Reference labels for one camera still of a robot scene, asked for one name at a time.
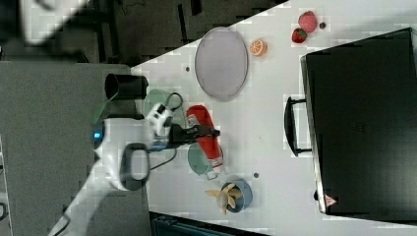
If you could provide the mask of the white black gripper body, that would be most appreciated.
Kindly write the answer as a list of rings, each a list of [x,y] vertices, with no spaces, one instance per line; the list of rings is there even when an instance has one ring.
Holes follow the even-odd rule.
[[[154,148],[178,148],[180,143],[174,140],[174,136],[182,127],[173,122],[173,112],[164,104],[156,103],[146,119],[153,131]]]

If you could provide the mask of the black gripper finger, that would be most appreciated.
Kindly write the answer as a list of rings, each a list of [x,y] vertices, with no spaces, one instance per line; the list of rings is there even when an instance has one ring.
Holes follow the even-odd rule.
[[[220,135],[220,131],[208,126],[195,125],[191,128],[185,129],[183,134],[186,140],[195,140],[202,137],[218,137]]]

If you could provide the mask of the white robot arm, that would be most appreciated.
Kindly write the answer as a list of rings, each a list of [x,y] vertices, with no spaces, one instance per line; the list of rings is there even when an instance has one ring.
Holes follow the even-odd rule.
[[[150,174],[149,155],[214,138],[220,132],[195,124],[184,129],[172,122],[172,110],[162,103],[142,118],[106,118],[93,134],[97,161],[87,181],[47,236],[85,236],[103,199],[116,191],[141,189]]]

